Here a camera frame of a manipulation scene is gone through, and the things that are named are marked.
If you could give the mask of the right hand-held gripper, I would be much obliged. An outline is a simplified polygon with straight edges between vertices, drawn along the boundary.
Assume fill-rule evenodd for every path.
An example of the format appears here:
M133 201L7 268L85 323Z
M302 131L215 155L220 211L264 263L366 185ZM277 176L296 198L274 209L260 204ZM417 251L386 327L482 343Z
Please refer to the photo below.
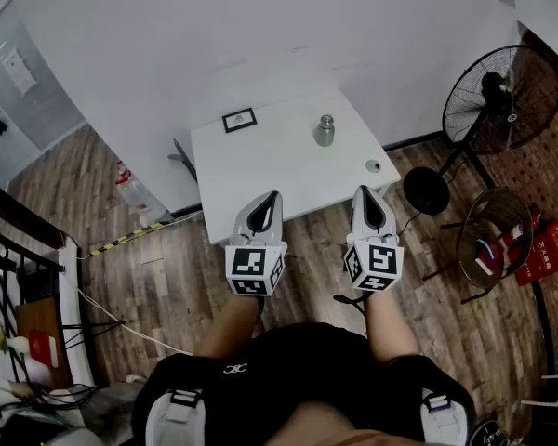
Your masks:
M379 237L368 237L371 231ZM366 185L359 186L352 197L351 233L343 260L352 287L368 292L393 288L402 278L404 248L395 235L393 210L381 195Z

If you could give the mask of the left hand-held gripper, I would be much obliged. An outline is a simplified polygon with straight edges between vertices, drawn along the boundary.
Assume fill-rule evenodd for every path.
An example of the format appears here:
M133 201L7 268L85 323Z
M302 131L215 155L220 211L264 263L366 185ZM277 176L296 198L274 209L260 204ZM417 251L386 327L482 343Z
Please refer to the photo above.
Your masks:
M283 236L280 192L266 192L245 206L236 217L233 234L225 246L225 274L231 292L240 296L271 296L286 267L287 243L280 241Z

